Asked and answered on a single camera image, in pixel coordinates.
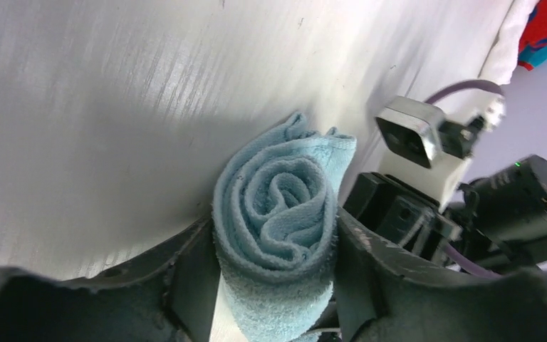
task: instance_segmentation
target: purple cable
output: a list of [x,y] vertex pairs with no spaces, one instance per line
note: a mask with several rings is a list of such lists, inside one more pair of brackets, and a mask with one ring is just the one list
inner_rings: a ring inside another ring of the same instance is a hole
[[454,260],[456,265],[460,266],[463,270],[469,272],[474,276],[480,276],[482,278],[496,279],[500,278],[501,275],[496,272],[489,271],[483,267],[475,264],[474,262],[468,260],[464,255],[460,254],[454,247],[446,244],[444,247],[444,252],[447,256]]
[[467,89],[480,89],[489,93],[504,96],[502,88],[500,88],[500,86],[495,84],[494,82],[486,80],[468,80],[448,85],[446,88],[441,89],[440,91],[429,97],[425,101],[425,103],[429,103],[430,105],[432,105],[433,103],[436,103],[437,101],[443,99],[448,95]]

